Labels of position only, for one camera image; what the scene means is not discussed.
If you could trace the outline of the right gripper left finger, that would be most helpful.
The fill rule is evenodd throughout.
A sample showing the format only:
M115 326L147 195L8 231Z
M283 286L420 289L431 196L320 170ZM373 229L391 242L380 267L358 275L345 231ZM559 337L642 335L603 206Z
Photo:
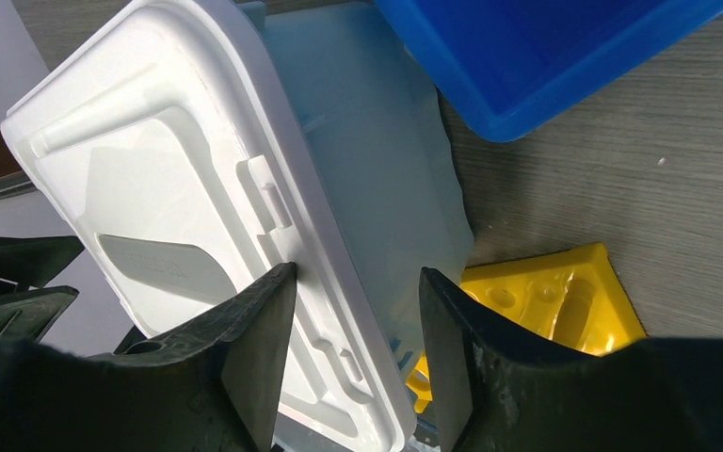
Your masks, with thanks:
M297 267L121 354L0 339L0 451L268 451Z

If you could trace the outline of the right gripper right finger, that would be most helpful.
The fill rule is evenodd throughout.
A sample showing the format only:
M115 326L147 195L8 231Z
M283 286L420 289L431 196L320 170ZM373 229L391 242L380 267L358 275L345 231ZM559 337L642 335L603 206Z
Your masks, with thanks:
M723 338L642 339L592 356L429 267L419 303L444 451L723 451Z

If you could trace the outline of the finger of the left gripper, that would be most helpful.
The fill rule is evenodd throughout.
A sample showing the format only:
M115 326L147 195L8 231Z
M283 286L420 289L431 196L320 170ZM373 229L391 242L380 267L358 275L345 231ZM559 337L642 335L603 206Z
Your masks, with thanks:
M0 338L26 337L38 342L78 295L70 286L0 295Z
M43 287L84 250L75 235L0 236L0 278L19 285Z

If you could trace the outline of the white tub lid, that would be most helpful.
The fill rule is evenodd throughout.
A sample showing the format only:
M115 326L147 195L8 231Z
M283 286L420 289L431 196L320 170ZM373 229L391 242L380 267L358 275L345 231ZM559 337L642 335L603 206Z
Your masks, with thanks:
M333 101L367 25L381 20L356 2L270 15L131 1L1 132L148 335L295 263L279 416L352 451L399 451L414 414L318 156L358 154L360 124Z

